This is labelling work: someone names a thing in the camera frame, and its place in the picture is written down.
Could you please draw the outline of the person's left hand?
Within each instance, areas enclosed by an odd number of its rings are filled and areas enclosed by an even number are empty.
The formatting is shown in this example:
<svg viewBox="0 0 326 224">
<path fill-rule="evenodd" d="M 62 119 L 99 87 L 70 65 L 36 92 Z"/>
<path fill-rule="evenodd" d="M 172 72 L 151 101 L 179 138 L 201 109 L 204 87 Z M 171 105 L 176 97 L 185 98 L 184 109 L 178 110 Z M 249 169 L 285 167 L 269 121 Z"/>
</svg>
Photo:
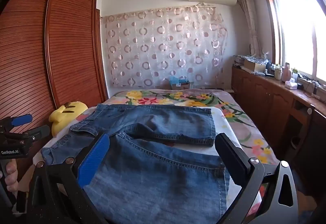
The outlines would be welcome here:
<svg viewBox="0 0 326 224">
<path fill-rule="evenodd" d="M 15 159 L 11 159 L 6 164 L 6 173 L 4 180 L 7 185 L 7 190 L 11 193 L 14 193 L 18 190 L 18 170 L 17 162 Z"/>
</svg>

